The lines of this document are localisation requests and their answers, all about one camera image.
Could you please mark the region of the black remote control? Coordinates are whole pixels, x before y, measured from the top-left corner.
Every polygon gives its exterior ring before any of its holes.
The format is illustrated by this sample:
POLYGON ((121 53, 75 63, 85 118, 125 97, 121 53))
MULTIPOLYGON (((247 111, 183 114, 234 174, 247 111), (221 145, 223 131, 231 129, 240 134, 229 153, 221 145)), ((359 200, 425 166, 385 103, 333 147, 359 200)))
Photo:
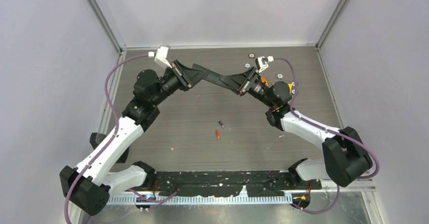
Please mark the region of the black remote control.
POLYGON ((218 73, 216 73, 212 70, 209 70, 203 66, 200 66, 198 64, 193 64, 192 68, 195 70, 199 70, 199 71, 206 73, 204 80, 206 80, 212 84, 215 84, 217 86, 220 86, 223 88, 228 88, 227 84, 222 80, 223 75, 218 74, 218 73))

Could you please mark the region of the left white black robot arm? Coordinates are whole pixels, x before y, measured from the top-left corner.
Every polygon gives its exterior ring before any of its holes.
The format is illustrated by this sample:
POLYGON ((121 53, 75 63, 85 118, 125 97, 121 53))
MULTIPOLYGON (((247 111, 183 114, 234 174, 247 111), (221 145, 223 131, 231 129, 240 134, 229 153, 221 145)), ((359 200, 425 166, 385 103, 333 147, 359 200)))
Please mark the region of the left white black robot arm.
POLYGON ((137 186, 144 191, 152 189, 155 177, 144 165, 132 165, 116 174, 116 180, 106 176, 133 141, 154 122, 160 113, 158 105, 175 91, 194 87, 206 76, 206 72, 188 68, 178 60, 167 66, 163 76, 151 69, 141 71, 134 84, 134 97, 116 119, 113 130, 76 167, 65 166, 60 171, 67 202, 94 216, 116 194, 137 186))

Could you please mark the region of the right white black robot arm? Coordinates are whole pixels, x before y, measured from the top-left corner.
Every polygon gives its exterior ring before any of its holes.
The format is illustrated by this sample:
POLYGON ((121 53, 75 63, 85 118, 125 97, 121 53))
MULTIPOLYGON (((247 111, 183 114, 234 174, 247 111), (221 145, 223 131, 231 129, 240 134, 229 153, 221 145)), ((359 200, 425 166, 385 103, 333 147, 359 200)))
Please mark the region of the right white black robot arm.
POLYGON ((265 113, 268 123, 292 133, 321 149, 321 159, 303 159, 290 167, 289 183, 303 188, 309 180, 328 179, 346 187, 373 167, 367 150, 359 146, 359 135, 351 128, 339 129, 304 117, 290 104, 289 84, 278 81, 268 86, 255 68, 240 74, 221 75, 218 83, 242 96, 250 94, 269 109, 265 113))

